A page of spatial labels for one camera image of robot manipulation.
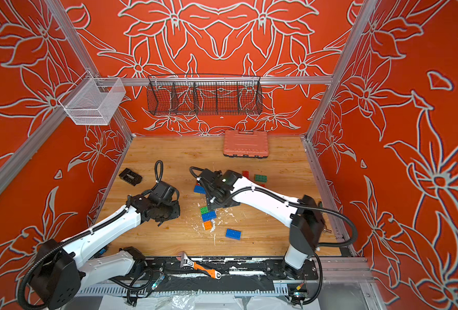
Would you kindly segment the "blue lego brick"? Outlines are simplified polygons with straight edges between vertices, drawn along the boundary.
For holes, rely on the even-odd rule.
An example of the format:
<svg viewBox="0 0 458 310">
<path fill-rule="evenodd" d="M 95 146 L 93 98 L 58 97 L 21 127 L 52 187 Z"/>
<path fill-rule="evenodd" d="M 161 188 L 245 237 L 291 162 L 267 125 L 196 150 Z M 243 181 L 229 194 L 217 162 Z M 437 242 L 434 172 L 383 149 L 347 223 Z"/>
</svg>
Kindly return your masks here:
<svg viewBox="0 0 458 310">
<path fill-rule="evenodd" d="M 205 189 L 204 189 L 202 186 L 200 186 L 200 185 L 196 185 L 196 186 L 194 187 L 194 192 L 195 192 L 195 193 L 198 193 L 198 194 L 202 194 L 202 195 L 205 195 L 205 194 L 206 194 Z"/>
<path fill-rule="evenodd" d="M 215 211 L 203 213 L 201 216 L 202 216 L 203 222 L 210 222 L 211 220 L 214 220 L 217 218 Z"/>
<path fill-rule="evenodd" d="M 240 240 L 242 236 L 242 232 L 234 230 L 234 229 L 227 229 L 225 236 L 229 239 Z"/>
</svg>

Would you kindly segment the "blue lego brick front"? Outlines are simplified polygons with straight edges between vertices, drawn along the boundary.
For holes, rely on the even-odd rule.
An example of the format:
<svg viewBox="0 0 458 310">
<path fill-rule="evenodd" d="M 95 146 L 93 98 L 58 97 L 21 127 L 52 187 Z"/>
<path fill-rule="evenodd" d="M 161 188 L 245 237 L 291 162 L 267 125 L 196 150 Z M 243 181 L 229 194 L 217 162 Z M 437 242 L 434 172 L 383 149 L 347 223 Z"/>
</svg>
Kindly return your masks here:
<svg viewBox="0 0 458 310">
<path fill-rule="evenodd" d="M 225 236 L 229 239 L 240 240 L 242 236 L 242 232 L 234 230 L 234 229 L 227 229 Z"/>
</svg>

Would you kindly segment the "dark green lego brick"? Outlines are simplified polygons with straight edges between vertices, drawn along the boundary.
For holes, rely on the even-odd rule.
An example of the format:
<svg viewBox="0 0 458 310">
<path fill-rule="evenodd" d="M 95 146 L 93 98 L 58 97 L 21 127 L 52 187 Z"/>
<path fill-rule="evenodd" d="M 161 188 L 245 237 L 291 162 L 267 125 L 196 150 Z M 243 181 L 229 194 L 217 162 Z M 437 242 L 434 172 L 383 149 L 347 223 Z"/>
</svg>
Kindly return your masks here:
<svg viewBox="0 0 458 310">
<path fill-rule="evenodd" d="M 266 183 L 268 181 L 268 178 L 267 176 L 262 175 L 262 174 L 255 174 L 254 181 L 257 183 Z"/>
</svg>

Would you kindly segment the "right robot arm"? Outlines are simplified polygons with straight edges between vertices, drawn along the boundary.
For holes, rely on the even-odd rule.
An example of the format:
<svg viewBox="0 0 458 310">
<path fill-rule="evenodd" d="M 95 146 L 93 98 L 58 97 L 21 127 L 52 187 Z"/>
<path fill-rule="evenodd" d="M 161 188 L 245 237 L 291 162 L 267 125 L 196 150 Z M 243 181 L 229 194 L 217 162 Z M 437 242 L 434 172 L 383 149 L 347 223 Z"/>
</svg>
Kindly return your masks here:
<svg viewBox="0 0 458 310">
<path fill-rule="evenodd" d="M 311 297 L 299 297 L 293 293 L 287 298 L 293 306 L 304 306 L 318 299 L 323 286 L 323 267 L 317 249 L 323 247 L 347 247 L 358 239 L 358 230 L 354 223 L 338 211 L 318 206 L 310 196 L 295 198 L 281 195 L 250 181 L 247 177 L 233 170 L 211 171 L 199 167 L 190 167 L 190 174 L 205 190 L 207 208 L 210 211 L 227 209 L 241 204 L 253 207 L 289 228 L 289 246 L 284 256 L 284 263 L 289 268 L 299 271 L 306 260 L 315 258 L 318 269 L 318 286 Z M 342 242 L 320 242 L 325 228 L 323 214 L 342 220 L 351 229 L 350 237 Z"/>
</svg>

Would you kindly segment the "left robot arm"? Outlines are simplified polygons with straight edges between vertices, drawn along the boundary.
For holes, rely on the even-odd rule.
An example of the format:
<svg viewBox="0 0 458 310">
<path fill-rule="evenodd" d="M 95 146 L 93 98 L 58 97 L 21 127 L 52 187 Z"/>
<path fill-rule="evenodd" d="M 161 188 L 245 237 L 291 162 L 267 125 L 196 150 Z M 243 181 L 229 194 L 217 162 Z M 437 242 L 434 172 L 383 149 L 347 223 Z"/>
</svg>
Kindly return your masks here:
<svg viewBox="0 0 458 310">
<path fill-rule="evenodd" d="M 126 247 L 109 258 L 95 258 L 101 249 L 122 234 L 154 220 L 162 225 L 180 216 L 174 196 L 179 191 L 162 181 L 163 162 L 155 164 L 155 186 L 136 196 L 115 213 L 83 232 L 61 242 L 50 239 L 38 250 L 35 261 L 17 289 L 22 309 L 58 309 L 80 289 L 119 276 L 145 270 L 144 256 Z"/>
</svg>

